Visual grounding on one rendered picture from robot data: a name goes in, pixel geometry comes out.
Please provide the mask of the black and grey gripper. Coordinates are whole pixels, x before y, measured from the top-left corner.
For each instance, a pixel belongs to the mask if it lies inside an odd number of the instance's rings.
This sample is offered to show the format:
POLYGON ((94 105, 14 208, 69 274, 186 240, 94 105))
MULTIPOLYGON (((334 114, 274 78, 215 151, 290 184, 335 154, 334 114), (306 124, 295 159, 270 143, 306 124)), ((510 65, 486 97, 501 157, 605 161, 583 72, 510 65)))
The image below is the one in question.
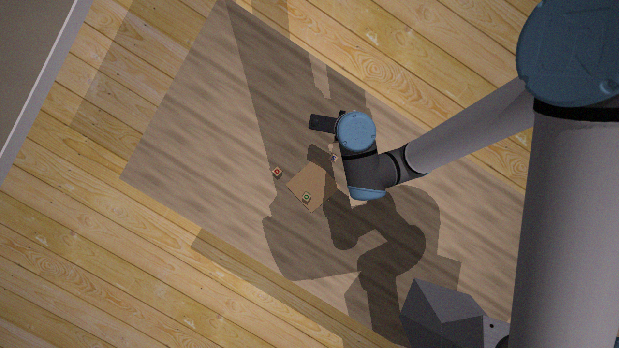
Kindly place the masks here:
MULTIPOLYGON (((339 112, 339 116, 343 115, 344 113, 346 113, 346 111, 342 111, 342 110, 340 110, 340 112, 339 112)), ((339 117, 339 116, 338 116, 338 117, 339 117)), ((335 141, 338 141, 338 139, 336 138, 336 136, 335 136, 335 141)))

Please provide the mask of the tan square mat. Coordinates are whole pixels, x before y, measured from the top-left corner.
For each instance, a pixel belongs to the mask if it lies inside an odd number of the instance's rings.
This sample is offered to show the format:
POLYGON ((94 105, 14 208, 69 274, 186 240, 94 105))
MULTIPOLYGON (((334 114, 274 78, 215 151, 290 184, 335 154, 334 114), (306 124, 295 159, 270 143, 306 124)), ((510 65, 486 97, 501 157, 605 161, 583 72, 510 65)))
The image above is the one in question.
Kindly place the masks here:
POLYGON ((311 212, 341 188, 315 159, 312 159, 285 185, 311 212), (305 191, 311 193, 308 201, 302 198, 305 191))

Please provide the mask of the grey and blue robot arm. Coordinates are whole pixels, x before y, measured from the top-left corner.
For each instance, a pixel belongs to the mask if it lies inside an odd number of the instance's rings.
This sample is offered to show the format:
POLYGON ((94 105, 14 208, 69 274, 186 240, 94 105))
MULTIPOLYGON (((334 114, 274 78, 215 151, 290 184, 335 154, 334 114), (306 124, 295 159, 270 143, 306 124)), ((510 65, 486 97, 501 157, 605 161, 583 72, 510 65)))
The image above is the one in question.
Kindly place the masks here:
POLYGON ((368 201, 533 127, 509 335, 495 348, 619 348, 619 0, 542 0, 516 70, 381 154, 366 113, 311 114, 308 129, 335 134, 350 197, 368 201))

